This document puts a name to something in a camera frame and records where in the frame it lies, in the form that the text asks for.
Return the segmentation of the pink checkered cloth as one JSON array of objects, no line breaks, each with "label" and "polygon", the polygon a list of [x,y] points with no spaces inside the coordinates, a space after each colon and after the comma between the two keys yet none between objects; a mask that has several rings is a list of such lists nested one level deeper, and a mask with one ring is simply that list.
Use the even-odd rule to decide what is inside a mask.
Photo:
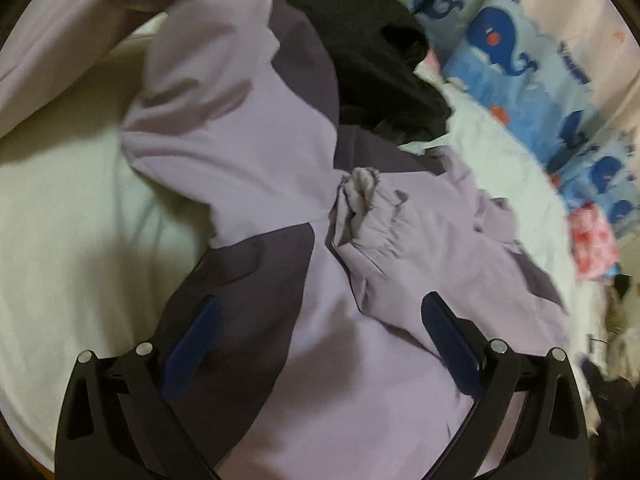
[{"label": "pink checkered cloth", "polygon": [[586,203],[568,215],[577,276],[583,281],[612,278],[620,254],[612,226],[595,203]]}]

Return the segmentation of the black garment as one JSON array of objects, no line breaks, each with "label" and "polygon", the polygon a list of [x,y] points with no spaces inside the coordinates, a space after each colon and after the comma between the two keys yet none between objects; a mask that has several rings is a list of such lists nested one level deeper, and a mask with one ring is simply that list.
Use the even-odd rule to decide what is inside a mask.
[{"label": "black garment", "polygon": [[340,119],[396,144],[447,132],[451,108],[416,76],[430,44],[397,0],[286,0],[306,14],[335,68]]}]

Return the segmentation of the whale print curtain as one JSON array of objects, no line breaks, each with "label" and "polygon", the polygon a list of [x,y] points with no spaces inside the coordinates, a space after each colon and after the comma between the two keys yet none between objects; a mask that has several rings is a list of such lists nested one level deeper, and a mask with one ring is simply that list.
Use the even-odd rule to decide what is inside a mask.
[{"label": "whale print curtain", "polygon": [[506,125],[568,209],[639,227],[639,46],[611,0],[412,0],[442,74]]}]

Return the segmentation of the purple two-tone jacket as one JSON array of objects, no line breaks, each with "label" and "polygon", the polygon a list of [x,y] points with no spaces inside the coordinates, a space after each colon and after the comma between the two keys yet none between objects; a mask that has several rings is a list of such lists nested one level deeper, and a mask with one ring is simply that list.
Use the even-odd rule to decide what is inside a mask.
[{"label": "purple two-tone jacket", "polygon": [[2,132],[160,13],[120,142],[212,229],[145,358],[164,411],[209,477],[422,478],[472,411],[427,295],[510,353],[566,341],[514,213],[449,148],[343,125],[294,0],[32,0],[1,51]]}]

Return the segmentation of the white striped duvet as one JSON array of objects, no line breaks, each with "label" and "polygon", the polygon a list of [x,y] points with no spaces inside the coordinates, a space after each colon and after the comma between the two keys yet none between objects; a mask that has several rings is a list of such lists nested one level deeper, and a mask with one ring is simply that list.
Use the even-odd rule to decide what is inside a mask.
[{"label": "white striped duvet", "polygon": [[[156,35],[127,36],[13,134],[1,130],[2,412],[54,472],[77,357],[117,358],[153,338],[212,235],[205,206],[134,170],[122,150]],[[480,122],[477,148],[406,153],[449,148],[506,203],[518,244],[562,299],[560,348],[577,362],[601,287],[578,281],[563,204],[533,157],[478,106],[463,108]]]}]

